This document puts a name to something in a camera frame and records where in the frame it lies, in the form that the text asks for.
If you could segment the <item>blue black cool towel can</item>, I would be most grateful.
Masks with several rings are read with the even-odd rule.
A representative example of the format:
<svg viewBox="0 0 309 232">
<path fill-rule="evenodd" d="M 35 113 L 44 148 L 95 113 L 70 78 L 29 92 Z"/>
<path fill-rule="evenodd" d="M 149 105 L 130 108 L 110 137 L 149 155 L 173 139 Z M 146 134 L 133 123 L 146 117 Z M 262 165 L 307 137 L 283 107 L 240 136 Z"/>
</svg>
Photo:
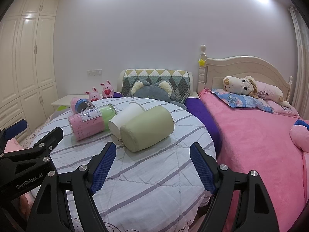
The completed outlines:
<svg viewBox="0 0 309 232">
<path fill-rule="evenodd" d="M 88 99 L 80 98 L 76 101 L 73 109 L 74 109 L 74 112 L 77 114 L 77 113 L 84 112 L 88 109 L 94 108 L 94 107 L 95 106 Z"/>
</svg>

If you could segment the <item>white nightstand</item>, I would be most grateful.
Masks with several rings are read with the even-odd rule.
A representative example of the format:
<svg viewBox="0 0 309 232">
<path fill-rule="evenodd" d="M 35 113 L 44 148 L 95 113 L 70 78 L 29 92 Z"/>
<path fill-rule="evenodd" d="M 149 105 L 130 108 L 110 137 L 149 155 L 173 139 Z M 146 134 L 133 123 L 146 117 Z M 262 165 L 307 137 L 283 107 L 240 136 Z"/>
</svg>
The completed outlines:
<svg viewBox="0 0 309 232">
<path fill-rule="evenodd" d="M 58 100 L 51 103 L 51 105 L 54 107 L 54 109 L 58 109 L 59 106 L 65 106 L 70 108 L 71 100 L 73 98 L 88 98 L 88 95 L 82 94 L 82 95 L 66 95 L 62 98 L 59 98 Z"/>
</svg>

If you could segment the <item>pink green towel canister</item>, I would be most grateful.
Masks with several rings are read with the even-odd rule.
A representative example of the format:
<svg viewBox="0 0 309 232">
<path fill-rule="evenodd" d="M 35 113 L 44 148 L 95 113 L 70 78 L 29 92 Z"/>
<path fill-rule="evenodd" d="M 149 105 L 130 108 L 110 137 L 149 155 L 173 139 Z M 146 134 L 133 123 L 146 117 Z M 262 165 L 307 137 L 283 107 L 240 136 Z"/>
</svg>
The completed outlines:
<svg viewBox="0 0 309 232">
<path fill-rule="evenodd" d="M 68 117 L 76 141 L 108 130 L 108 122 L 117 114 L 112 104 L 87 109 Z"/>
</svg>

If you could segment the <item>pink bunny plush left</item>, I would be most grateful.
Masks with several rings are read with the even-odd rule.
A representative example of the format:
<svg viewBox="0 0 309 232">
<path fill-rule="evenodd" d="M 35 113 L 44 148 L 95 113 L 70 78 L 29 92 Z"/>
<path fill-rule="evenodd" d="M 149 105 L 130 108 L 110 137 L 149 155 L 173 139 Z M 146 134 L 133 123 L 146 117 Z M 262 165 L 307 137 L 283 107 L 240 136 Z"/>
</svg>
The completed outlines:
<svg viewBox="0 0 309 232">
<path fill-rule="evenodd" d="M 85 91 L 85 94 L 88 96 L 88 100 L 90 102 L 93 102 L 93 101 L 98 101 L 101 99 L 101 95 L 99 94 L 98 90 L 93 87 L 92 88 L 92 91 Z"/>
</svg>

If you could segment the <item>pink fleece blanket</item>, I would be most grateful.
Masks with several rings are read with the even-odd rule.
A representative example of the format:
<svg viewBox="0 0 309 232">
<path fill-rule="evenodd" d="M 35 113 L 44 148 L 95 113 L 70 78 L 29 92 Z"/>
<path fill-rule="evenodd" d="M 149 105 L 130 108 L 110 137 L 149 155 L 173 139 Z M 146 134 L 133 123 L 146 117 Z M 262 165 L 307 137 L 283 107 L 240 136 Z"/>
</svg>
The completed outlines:
<svg viewBox="0 0 309 232">
<path fill-rule="evenodd" d="M 233 171 L 260 174 L 277 215 L 280 231 L 288 231 L 306 204 L 302 151 L 292 142 L 292 115 L 257 108 L 231 108 L 208 90 L 199 98 L 221 133 L 217 157 Z"/>
</svg>

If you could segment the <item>pink bunny plush right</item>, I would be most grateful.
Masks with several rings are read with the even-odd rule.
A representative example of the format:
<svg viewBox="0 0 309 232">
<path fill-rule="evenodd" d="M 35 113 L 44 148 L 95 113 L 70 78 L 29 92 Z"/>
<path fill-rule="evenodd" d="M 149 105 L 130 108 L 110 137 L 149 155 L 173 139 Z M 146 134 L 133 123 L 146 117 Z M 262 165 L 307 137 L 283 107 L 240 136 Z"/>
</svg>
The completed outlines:
<svg viewBox="0 0 309 232">
<path fill-rule="evenodd" d="M 102 97 L 103 98 L 114 97 L 114 88 L 111 85 L 109 80 L 107 80 L 105 83 L 100 83 L 100 85 L 102 86 Z"/>
</svg>

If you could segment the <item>pink plush toy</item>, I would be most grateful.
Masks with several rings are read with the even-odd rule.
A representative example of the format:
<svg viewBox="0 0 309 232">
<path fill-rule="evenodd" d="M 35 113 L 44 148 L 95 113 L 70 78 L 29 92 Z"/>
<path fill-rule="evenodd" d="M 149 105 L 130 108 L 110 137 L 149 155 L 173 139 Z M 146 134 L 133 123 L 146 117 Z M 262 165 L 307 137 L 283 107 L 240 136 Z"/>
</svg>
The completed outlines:
<svg viewBox="0 0 309 232">
<path fill-rule="evenodd" d="M 292 142 L 302 151 L 309 152 L 308 123 L 298 119 L 290 129 Z"/>
</svg>

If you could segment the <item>round striped quilted table cover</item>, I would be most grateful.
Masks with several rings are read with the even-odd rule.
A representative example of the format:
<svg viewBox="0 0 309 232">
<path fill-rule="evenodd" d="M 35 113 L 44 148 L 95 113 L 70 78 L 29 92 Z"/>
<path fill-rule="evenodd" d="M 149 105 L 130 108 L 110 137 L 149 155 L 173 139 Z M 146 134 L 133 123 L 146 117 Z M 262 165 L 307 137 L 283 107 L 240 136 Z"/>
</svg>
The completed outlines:
<svg viewBox="0 0 309 232">
<path fill-rule="evenodd" d="M 176 105 L 145 98 L 135 102 L 145 109 L 164 107 L 174 120 L 174 132 L 153 147 L 132 153 L 110 131 L 76 141 L 67 111 L 42 127 L 35 141 L 62 128 L 63 140 L 51 153 L 59 173 L 87 164 L 109 141 L 116 145 L 113 165 L 93 197 L 109 231 L 188 231 L 198 208 L 210 199 L 190 159 L 190 145 L 197 142 L 215 156 L 212 138 L 198 118 Z"/>
</svg>

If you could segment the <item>cream wardrobe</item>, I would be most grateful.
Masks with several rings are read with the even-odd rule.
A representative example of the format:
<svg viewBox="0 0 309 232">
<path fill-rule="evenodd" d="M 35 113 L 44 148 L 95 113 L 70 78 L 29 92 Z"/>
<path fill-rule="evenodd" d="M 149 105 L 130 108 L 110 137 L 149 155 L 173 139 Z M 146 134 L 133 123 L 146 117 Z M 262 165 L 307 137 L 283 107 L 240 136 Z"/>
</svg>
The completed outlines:
<svg viewBox="0 0 309 232">
<path fill-rule="evenodd" d="M 14 0 L 1 19 L 1 128 L 24 119 L 21 142 L 54 112 L 53 39 L 59 0 Z"/>
</svg>

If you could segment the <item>blue cartoon pillow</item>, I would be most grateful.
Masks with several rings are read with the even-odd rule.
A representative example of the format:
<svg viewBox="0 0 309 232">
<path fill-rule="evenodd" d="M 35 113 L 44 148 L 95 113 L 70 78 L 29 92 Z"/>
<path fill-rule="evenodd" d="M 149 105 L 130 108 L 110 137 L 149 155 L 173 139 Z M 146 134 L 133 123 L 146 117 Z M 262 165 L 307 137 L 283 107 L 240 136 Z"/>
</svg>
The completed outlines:
<svg viewBox="0 0 309 232">
<path fill-rule="evenodd" d="M 212 89 L 212 93 L 231 108 L 257 108 L 267 113 L 273 113 L 273 108 L 262 98 L 254 98 L 227 92 L 223 89 Z"/>
</svg>

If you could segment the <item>grey cat plush cushion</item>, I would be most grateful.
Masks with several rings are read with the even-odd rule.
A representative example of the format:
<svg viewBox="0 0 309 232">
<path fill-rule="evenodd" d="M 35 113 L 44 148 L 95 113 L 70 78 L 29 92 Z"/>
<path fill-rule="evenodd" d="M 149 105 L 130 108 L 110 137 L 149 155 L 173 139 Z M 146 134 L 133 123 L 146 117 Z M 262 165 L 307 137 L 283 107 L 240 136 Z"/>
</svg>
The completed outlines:
<svg viewBox="0 0 309 232">
<path fill-rule="evenodd" d="M 181 107 L 186 111 L 188 110 L 184 104 L 175 100 L 173 87 L 168 81 L 159 81 L 156 84 L 151 85 L 144 79 L 138 80 L 132 86 L 128 95 L 130 97 L 150 98 L 153 100 L 164 101 Z"/>
</svg>

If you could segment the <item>dog plush toy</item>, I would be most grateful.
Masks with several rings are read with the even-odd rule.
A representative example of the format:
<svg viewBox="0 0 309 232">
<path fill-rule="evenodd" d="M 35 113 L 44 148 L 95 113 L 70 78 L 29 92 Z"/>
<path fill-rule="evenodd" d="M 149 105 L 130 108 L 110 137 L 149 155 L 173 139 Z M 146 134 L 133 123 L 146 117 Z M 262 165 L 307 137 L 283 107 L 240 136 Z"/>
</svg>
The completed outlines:
<svg viewBox="0 0 309 232">
<path fill-rule="evenodd" d="M 278 87 L 256 81 L 249 75 L 245 78 L 224 77 L 223 86 L 224 89 L 230 93 L 272 100 L 281 106 L 291 107 L 290 103 L 284 99 L 284 94 Z"/>
</svg>

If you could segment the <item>cream wooden headboard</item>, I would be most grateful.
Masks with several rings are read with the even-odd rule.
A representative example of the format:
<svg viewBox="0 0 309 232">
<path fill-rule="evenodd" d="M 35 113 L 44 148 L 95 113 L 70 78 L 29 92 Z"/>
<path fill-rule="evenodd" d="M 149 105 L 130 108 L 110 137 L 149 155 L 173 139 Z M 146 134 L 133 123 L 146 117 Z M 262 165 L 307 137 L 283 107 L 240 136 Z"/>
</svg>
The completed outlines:
<svg viewBox="0 0 309 232">
<path fill-rule="evenodd" d="M 293 77 L 290 76 L 289 81 L 286 81 L 281 73 L 264 59 L 247 55 L 224 59 L 208 58 L 204 44 L 200 46 L 199 59 L 201 58 L 206 60 L 206 65 L 199 67 L 197 93 L 205 88 L 222 88 L 225 76 L 243 78 L 250 75 L 257 81 L 277 86 L 283 92 L 284 99 L 290 101 Z"/>
</svg>

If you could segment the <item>triangle pattern cushion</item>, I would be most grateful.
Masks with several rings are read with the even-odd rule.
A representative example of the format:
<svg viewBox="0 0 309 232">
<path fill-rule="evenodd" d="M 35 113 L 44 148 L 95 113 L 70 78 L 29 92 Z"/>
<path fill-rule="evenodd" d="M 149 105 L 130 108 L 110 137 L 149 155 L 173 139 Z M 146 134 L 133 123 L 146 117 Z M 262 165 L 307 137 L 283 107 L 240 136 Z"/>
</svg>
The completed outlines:
<svg viewBox="0 0 309 232">
<path fill-rule="evenodd" d="M 129 68 L 123 70 L 117 80 L 117 92 L 123 96 L 128 96 L 132 86 L 138 80 L 146 80 L 151 85 L 160 81 L 171 83 L 175 98 L 183 102 L 190 96 L 193 96 L 193 77 L 192 73 L 185 70 L 169 69 L 142 69 Z"/>
</svg>

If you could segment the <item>wall switch panel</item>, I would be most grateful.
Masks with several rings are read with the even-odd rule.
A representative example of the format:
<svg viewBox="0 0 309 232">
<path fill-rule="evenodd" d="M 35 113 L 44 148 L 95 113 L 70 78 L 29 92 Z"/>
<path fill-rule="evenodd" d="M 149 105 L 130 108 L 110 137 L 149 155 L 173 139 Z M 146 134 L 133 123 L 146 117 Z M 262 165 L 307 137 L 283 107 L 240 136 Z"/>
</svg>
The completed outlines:
<svg viewBox="0 0 309 232">
<path fill-rule="evenodd" d="M 89 77 L 91 77 L 91 76 L 101 76 L 102 70 L 101 69 L 98 69 L 98 70 L 88 70 L 87 74 L 88 74 Z"/>
</svg>

